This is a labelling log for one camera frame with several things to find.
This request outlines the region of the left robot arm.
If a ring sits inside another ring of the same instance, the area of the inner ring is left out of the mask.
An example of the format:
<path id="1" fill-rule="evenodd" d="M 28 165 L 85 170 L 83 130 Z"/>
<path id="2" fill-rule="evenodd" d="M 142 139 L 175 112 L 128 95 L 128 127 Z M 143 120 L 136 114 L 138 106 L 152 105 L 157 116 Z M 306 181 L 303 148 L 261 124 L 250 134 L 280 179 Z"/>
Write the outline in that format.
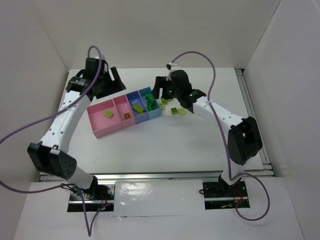
<path id="1" fill-rule="evenodd" d="M 93 98 L 103 98 L 125 90 L 116 67 L 105 60 L 88 57 L 85 68 L 67 83 L 60 110 L 39 143 L 30 143 L 27 153 L 35 168 L 42 173 L 60 177 L 75 185 L 86 198 L 107 197 L 108 187 L 100 185 L 96 176 L 82 170 L 68 155 L 74 131 Z"/>

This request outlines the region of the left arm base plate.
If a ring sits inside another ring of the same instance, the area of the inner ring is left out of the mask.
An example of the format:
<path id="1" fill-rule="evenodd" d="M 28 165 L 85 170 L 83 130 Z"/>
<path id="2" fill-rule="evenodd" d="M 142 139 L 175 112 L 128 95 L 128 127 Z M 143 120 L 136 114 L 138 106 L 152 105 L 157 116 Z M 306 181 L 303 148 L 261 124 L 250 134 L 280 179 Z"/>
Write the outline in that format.
<path id="1" fill-rule="evenodd" d="M 95 196 L 88 196 L 83 193 L 85 210 L 89 213 L 97 212 L 113 212 L 114 211 L 114 197 L 116 184 L 114 182 L 108 182 L 104 184 L 104 190 L 100 190 Z M 83 213 L 83 202 L 80 194 L 76 190 L 72 190 L 69 195 L 68 213 Z"/>

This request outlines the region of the pale lime lego brick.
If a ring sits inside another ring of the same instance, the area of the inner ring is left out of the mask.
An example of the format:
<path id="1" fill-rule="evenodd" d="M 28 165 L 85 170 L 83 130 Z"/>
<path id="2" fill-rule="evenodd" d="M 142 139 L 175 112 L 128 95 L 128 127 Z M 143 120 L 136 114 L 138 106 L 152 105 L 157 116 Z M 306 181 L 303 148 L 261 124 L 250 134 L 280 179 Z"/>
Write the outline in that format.
<path id="1" fill-rule="evenodd" d="M 177 111 L 178 111 L 180 116 L 184 116 L 184 115 L 187 114 L 186 110 L 184 108 L 182 108 L 182 107 L 178 108 Z"/>

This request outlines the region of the green long lego brick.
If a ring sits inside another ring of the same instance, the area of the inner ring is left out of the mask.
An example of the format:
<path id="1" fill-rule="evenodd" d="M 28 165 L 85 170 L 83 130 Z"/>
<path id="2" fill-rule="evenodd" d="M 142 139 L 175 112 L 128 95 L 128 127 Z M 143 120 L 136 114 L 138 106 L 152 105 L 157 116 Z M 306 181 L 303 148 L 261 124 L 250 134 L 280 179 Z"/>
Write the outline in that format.
<path id="1" fill-rule="evenodd" d="M 153 96 L 145 96 L 145 99 L 146 99 L 147 104 L 150 106 L 156 102 L 156 100 L 154 99 Z"/>

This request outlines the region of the aluminium rail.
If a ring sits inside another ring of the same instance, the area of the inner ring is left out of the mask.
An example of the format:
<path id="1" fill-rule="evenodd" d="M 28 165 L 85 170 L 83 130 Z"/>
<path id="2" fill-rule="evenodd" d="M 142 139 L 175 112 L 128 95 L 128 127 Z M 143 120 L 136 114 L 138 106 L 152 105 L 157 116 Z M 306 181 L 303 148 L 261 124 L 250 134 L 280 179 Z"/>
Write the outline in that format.
<path id="1" fill-rule="evenodd" d="M 253 170 L 248 172 L 256 177 L 274 177 L 272 169 Z M 128 173 L 128 174 L 96 174 L 100 181 L 116 180 L 166 180 L 166 179 L 212 179 L 217 178 L 221 173 L 218 171 L 205 172 L 169 172 L 169 173 Z M 60 182 L 64 181 L 60 177 L 40 174 L 40 182 Z"/>
<path id="2" fill-rule="evenodd" d="M 254 105 L 253 105 L 252 98 L 251 98 L 251 95 L 250 95 L 250 92 L 249 92 L 249 88 L 248 88 L 248 85 L 246 83 L 246 79 L 244 77 L 244 69 L 235 68 L 234 70 L 235 70 L 235 74 L 236 74 L 236 77 L 237 77 L 237 80 L 238 80 L 238 83 L 239 83 L 239 87 L 240 87 L 240 90 L 241 90 L 241 94 L 242 94 L 242 97 L 243 97 L 243 100 L 244 100 L 244 104 L 245 104 L 246 110 L 247 110 L 248 114 L 250 116 L 252 116 L 257 121 L 258 118 L 257 118 L 257 115 L 256 115 L 256 111 L 254 109 Z M 262 149 L 259 151 L 259 154 L 260 154 L 260 157 L 261 157 L 262 164 L 263 165 L 265 165 L 265 164 L 271 165 L 270 157 L 269 157 L 268 151 L 266 149 L 262 133 L 260 133 L 260 137 L 261 137 L 261 140 L 262 140 Z"/>

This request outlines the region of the lime long lego brick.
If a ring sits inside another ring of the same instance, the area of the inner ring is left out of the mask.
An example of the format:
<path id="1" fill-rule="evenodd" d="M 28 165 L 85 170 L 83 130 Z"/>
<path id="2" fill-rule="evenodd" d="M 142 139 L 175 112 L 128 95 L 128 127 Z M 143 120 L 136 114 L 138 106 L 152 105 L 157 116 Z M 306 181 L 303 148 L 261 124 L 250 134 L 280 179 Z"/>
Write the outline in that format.
<path id="1" fill-rule="evenodd" d="M 132 109 L 135 110 L 138 114 L 143 114 L 144 111 L 145 111 L 144 108 L 141 107 L 141 106 L 138 105 L 138 104 L 134 104 L 134 105 L 132 106 Z"/>

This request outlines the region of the brown lego plate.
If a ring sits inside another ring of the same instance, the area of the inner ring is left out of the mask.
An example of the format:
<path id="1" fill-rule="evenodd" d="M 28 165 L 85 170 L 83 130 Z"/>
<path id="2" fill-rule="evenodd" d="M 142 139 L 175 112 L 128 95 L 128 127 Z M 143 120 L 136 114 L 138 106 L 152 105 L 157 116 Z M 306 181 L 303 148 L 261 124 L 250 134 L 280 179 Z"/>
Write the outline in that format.
<path id="1" fill-rule="evenodd" d="M 125 120 L 130 119 L 130 118 L 131 118 L 131 115 L 130 115 L 129 112 L 124 114 L 124 119 Z"/>

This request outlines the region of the aluminium rail right side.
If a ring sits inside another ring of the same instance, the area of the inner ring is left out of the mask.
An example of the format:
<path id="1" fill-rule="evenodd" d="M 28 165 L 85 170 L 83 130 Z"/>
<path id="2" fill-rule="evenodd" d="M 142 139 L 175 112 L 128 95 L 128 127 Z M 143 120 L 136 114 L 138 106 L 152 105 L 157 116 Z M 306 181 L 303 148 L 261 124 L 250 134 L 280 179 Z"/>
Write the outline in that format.
<path id="1" fill-rule="evenodd" d="M 241 94 L 242 94 L 242 97 L 243 97 L 243 100 L 244 100 L 244 104 L 245 104 L 246 110 L 247 110 L 248 114 L 250 116 L 252 116 L 257 121 L 258 118 L 257 118 L 257 115 L 256 115 L 256 111 L 254 109 L 254 105 L 253 105 L 252 98 L 251 98 L 251 95 L 250 95 L 250 92 L 249 92 L 249 88 L 248 88 L 248 85 L 246 83 L 246 79 L 244 77 L 244 69 L 235 68 L 234 70 L 235 70 L 235 74 L 236 74 L 236 77 L 237 77 L 237 80 L 238 80 L 238 83 L 239 83 L 239 87 L 240 87 L 240 90 L 241 90 Z M 266 149 L 262 133 L 260 133 L 260 137 L 261 137 L 261 140 L 262 140 L 262 149 L 259 151 L 259 154 L 260 154 L 260 157 L 261 157 L 262 164 L 263 165 L 265 165 L 265 164 L 271 165 L 270 157 L 269 157 L 268 151 Z"/>

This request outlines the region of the light blue container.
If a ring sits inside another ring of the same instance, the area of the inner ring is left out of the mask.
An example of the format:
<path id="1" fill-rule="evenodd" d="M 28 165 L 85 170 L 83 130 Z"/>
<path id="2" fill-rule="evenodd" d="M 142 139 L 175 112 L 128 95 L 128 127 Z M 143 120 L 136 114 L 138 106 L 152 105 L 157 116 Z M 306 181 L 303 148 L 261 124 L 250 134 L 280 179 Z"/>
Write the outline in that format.
<path id="1" fill-rule="evenodd" d="M 142 100 L 146 106 L 148 118 L 154 119 L 154 118 L 160 117 L 162 114 L 162 109 L 159 106 L 157 100 L 152 95 L 151 88 L 146 87 L 146 88 L 140 89 L 138 92 L 140 93 Z"/>

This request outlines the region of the aluminium rail front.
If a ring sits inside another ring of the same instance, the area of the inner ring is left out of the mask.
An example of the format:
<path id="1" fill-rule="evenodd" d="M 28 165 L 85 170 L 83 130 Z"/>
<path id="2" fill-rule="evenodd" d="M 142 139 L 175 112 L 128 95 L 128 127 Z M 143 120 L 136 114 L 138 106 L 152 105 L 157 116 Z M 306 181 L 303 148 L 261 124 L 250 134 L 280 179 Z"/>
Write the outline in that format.
<path id="1" fill-rule="evenodd" d="M 274 177 L 272 169 L 253 170 L 248 172 L 256 177 Z M 166 179 L 212 179 L 217 178 L 221 173 L 218 171 L 205 172 L 169 172 L 169 173 L 128 173 L 128 174 L 96 174 L 100 181 L 116 180 L 166 180 Z M 60 182 L 64 181 L 60 177 L 40 174 L 40 182 Z"/>

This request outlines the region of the purple blue container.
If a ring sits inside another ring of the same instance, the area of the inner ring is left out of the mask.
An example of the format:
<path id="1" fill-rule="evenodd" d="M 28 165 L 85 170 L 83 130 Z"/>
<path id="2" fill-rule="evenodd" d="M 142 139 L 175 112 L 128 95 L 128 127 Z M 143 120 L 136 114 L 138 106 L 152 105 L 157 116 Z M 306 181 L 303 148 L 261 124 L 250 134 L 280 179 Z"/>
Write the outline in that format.
<path id="1" fill-rule="evenodd" d="M 133 91 L 126 94 L 130 108 L 133 111 L 133 116 L 136 124 L 140 124 L 149 120 L 149 114 L 141 94 L 138 91 Z"/>

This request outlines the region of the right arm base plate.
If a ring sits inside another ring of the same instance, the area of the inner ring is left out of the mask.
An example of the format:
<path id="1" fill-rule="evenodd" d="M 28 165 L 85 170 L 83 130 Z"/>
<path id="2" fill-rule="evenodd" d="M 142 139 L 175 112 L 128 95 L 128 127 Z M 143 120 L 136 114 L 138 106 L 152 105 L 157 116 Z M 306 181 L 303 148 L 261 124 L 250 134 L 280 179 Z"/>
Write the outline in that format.
<path id="1" fill-rule="evenodd" d="M 241 181 L 234 189 L 223 193 L 218 182 L 203 182 L 202 189 L 198 191 L 204 197 L 206 210 L 225 210 L 238 208 L 250 208 L 247 187 Z"/>

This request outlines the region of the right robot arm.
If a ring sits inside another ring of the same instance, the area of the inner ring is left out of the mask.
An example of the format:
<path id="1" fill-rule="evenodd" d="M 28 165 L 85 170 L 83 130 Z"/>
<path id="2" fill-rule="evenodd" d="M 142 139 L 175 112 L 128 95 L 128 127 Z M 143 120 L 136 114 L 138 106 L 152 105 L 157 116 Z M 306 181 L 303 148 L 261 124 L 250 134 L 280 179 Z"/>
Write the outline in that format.
<path id="1" fill-rule="evenodd" d="M 184 70 L 157 76 L 151 93 L 155 99 L 177 99 L 181 107 L 219 128 L 226 149 L 227 167 L 218 177 L 218 187 L 224 194 L 232 191 L 239 184 L 250 159 L 263 147 L 257 121 L 251 116 L 245 118 L 233 114 L 209 100 L 203 91 L 192 88 Z"/>

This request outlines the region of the lime square lego hollow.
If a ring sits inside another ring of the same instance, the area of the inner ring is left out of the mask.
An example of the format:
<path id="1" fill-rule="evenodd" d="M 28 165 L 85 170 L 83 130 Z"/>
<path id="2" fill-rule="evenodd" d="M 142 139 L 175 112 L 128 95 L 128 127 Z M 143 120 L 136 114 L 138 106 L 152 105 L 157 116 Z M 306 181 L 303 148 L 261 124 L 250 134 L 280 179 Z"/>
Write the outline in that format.
<path id="1" fill-rule="evenodd" d="M 176 107 L 171 108 L 171 114 L 172 115 L 177 115 L 178 114 L 178 110 Z"/>

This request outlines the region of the lime lego brick left edge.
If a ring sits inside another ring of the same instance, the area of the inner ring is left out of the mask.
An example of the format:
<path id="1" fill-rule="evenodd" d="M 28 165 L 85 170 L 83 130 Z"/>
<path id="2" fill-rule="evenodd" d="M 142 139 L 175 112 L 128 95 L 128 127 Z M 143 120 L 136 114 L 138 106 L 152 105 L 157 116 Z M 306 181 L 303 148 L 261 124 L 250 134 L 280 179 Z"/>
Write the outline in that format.
<path id="1" fill-rule="evenodd" d="M 171 101 L 172 101 L 172 99 L 164 99 L 164 98 L 161 99 L 161 103 L 164 105 L 167 105 Z"/>

